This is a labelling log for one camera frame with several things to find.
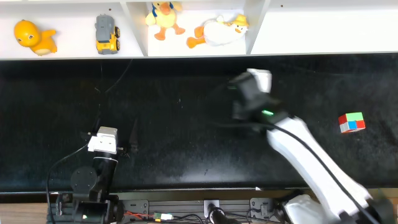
black tabletop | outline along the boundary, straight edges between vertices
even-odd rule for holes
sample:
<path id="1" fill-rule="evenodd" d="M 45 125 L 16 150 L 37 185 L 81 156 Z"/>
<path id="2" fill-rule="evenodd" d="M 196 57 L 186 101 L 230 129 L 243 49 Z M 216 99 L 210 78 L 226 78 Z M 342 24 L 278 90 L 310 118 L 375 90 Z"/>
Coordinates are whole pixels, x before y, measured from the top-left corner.
<path id="1" fill-rule="evenodd" d="M 95 126 L 139 152 L 122 157 L 113 191 L 304 187 L 295 169 L 245 129 L 223 129 L 231 98 L 218 86 L 247 68 L 273 74 L 272 95 L 302 118 L 330 157 L 367 187 L 398 187 L 397 54 L 0 62 L 0 192 L 43 192 L 49 167 L 82 147 Z M 366 129 L 341 134 L 362 112 Z M 90 165 L 81 152 L 52 174 L 52 190 Z"/>

stuffed animal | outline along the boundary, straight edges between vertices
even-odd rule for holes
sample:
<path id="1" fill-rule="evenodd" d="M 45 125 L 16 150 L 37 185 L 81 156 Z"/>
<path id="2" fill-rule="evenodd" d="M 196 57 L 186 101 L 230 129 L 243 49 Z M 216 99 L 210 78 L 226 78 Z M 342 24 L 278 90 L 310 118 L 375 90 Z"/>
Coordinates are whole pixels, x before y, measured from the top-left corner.
<path id="1" fill-rule="evenodd" d="M 51 36 L 55 30 L 41 31 L 30 21 L 19 21 L 14 28 L 14 36 L 18 44 L 29 47 L 38 56 L 57 52 L 57 46 Z"/>
<path id="2" fill-rule="evenodd" d="M 176 24 L 177 15 L 174 9 L 181 11 L 181 4 L 179 2 L 152 2 L 152 11 L 146 17 L 145 22 L 148 26 L 157 24 L 160 27 L 160 32 L 155 34 L 156 39 L 165 40 L 166 30 L 170 27 L 174 28 L 177 35 L 185 32 L 185 29 Z"/>
<path id="3" fill-rule="evenodd" d="M 225 22 L 223 16 L 205 22 L 205 25 L 195 29 L 195 37 L 187 39 L 189 48 L 194 48 L 198 44 L 208 44 L 210 46 L 220 46 L 240 39 L 248 31 L 249 24 L 246 16 L 238 15 L 236 19 L 229 23 Z"/>

colorful cube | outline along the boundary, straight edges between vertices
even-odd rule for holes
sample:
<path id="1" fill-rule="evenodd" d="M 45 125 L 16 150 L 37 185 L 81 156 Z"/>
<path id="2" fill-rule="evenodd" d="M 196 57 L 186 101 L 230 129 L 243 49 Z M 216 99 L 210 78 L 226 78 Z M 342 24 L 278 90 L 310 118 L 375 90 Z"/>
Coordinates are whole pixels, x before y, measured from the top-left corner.
<path id="1" fill-rule="evenodd" d="M 350 133 L 365 129 L 365 121 L 361 112 L 348 113 L 338 118 L 341 133 Z"/>

toy head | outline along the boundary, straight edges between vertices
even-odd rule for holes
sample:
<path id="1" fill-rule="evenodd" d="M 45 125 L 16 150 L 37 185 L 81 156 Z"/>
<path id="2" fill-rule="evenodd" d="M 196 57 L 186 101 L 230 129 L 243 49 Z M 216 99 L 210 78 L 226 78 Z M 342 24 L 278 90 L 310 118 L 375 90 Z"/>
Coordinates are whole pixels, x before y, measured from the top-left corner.
<path id="1" fill-rule="evenodd" d="M 155 9 L 157 9 L 166 16 L 169 15 L 170 11 L 174 8 L 171 2 L 153 2 L 152 7 L 153 7 L 152 13 L 155 13 Z"/>
<path id="2" fill-rule="evenodd" d="M 14 35 L 18 43 L 24 47 L 33 47 L 41 40 L 41 32 L 33 22 L 19 21 L 14 28 Z"/>
<path id="3" fill-rule="evenodd" d="M 240 34 L 245 34 L 248 31 L 249 24 L 246 21 L 246 16 L 238 15 L 235 21 L 232 22 L 235 31 Z"/>

green light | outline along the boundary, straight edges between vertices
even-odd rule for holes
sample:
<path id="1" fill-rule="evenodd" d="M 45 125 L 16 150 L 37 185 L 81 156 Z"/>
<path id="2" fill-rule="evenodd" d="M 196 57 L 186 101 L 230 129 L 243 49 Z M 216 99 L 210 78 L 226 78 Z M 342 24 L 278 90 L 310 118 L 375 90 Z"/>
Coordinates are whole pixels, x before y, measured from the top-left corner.
<path id="1" fill-rule="evenodd" d="M 263 110 L 263 111 L 261 111 L 261 113 L 263 113 L 263 114 L 265 114 L 265 115 L 268 115 L 268 116 L 272 116 L 272 115 L 274 115 L 274 113 L 273 113 L 273 112 L 271 112 L 271 111 L 267 111 L 267 110 Z"/>

